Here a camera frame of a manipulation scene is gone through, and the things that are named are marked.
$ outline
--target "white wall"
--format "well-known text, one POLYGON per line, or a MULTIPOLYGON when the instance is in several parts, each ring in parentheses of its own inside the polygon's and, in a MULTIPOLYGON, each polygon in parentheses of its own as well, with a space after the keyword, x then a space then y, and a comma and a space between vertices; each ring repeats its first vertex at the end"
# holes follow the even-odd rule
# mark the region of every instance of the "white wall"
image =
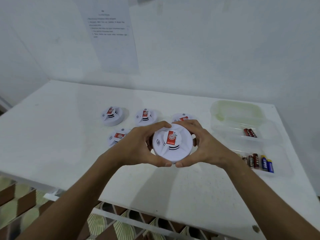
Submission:
POLYGON ((320 195, 320 0, 130 1, 140 74, 102 72, 71 0, 1 0, 52 79, 275 104, 320 195))
POLYGON ((46 74, 0 13, 0 105, 9 109, 47 81, 46 74))

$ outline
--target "tiled floor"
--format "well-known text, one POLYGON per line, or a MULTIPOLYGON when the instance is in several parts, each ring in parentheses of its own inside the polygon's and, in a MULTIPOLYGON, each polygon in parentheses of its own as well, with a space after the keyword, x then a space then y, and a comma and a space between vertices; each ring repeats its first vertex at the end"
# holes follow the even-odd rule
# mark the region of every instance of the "tiled floor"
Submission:
MULTIPOLYGON (((0 175, 0 240, 17 238, 53 203, 43 198, 44 194, 0 175)), ((96 208, 201 240, 211 240, 211 237, 217 236, 106 202, 98 202, 96 208)), ((142 240, 146 233, 146 230, 136 226, 90 214, 78 240, 142 240)), ((154 240, 173 240, 158 233, 152 233, 152 236, 154 240)))

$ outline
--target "smoke detector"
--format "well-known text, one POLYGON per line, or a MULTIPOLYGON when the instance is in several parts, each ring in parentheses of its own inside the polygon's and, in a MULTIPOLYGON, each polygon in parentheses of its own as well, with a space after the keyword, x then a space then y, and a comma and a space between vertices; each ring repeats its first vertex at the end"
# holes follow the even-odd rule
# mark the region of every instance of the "smoke detector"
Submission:
POLYGON ((125 117, 122 108, 112 106, 101 113, 101 120, 106 126, 115 126, 120 124, 125 117))
POLYGON ((193 120, 193 116, 188 113, 175 113, 172 116, 172 122, 184 121, 184 120, 193 120))
POLYGON ((155 123, 158 119, 158 115, 154 110, 151 109, 141 109, 136 113, 134 122, 138 126, 151 125, 155 123))
POLYGON ((108 136, 109 147, 112 147, 113 145, 117 144, 129 132, 130 132, 130 129, 118 129, 113 131, 111 134, 109 134, 108 136))
POLYGON ((152 146, 156 155, 175 163, 191 153, 193 143, 186 128, 178 124, 171 125, 171 128, 162 128, 154 133, 152 146))

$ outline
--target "right hand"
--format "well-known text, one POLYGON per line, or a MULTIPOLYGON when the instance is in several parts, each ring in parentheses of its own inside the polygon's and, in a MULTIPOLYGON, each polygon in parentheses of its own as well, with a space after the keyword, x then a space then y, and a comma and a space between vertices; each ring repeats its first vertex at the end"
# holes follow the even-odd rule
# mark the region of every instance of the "right hand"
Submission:
POLYGON ((173 123, 182 125, 191 134, 194 134, 193 145, 198 146, 198 149, 194 153, 176 162, 177 168, 189 167, 193 164, 204 162, 225 169, 230 160, 238 158, 236 153, 222 145, 206 129, 203 129, 197 120, 185 120, 173 123))

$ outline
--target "fingernail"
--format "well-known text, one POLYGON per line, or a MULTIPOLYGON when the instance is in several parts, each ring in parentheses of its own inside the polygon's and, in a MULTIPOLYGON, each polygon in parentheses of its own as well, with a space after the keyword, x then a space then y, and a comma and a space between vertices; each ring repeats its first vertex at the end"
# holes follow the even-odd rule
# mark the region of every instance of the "fingernail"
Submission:
POLYGON ((176 167, 177 167, 177 168, 182 168, 182 163, 177 162, 177 163, 176 163, 176 167))

